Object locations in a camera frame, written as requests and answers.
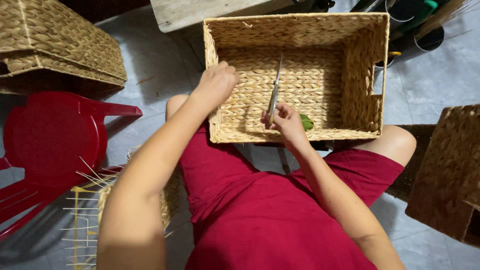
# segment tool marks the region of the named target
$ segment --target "hand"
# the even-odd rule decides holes
[[[268,122],[267,112],[262,112],[260,122],[266,124]],[[294,155],[303,150],[310,149],[310,142],[303,130],[300,114],[294,111],[285,103],[277,103],[275,116],[273,117],[272,129],[278,130],[282,135],[285,147]]]
[[[213,110],[230,97],[233,87],[238,82],[239,77],[235,73],[235,68],[222,61],[204,71],[200,83],[190,96]]]

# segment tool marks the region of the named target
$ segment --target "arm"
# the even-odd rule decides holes
[[[300,115],[285,103],[277,104],[273,129],[297,158],[320,205],[342,226],[364,255],[380,270],[404,270],[392,243],[370,209],[310,146]],[[263,112],[261,121],[266,122]]]
[[[235,68],[226,62],[209,68],[182,107],[122,170],[100,225],[98,269],[166,269],[159,194],[195,131],[237,81]]]

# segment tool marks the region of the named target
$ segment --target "scissors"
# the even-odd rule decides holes
[[[278,70],[276,72],[276,80],[274,82],[274,87],[272,91],[272,95],[270,96],[270,102],[268,103],[268,122],[266,123],[266,128],[270,129],[273,124],[273,116],[275,116],[275,107],[276,107],[276,99],[278,97],[278,80],[280,79],[280,69],[282,68],[282,60],[283,60],[283,53],[280,54],[280,61],[278,62]]]

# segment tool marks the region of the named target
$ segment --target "green leaf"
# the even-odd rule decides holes
[[[307,131],[309,129],[313,129],[313,121],[310,118],[308,118],[308,116],[301,113],[300,118],[301,118],[301,124],[303,125],[303,130],[304,131]]]

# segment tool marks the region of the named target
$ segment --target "basket handle hole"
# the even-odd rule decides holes
[[[0,75],[6,75],[9,73],[10,70],[8,69],[7,64],[5,64],[3,61],[0,61]]]

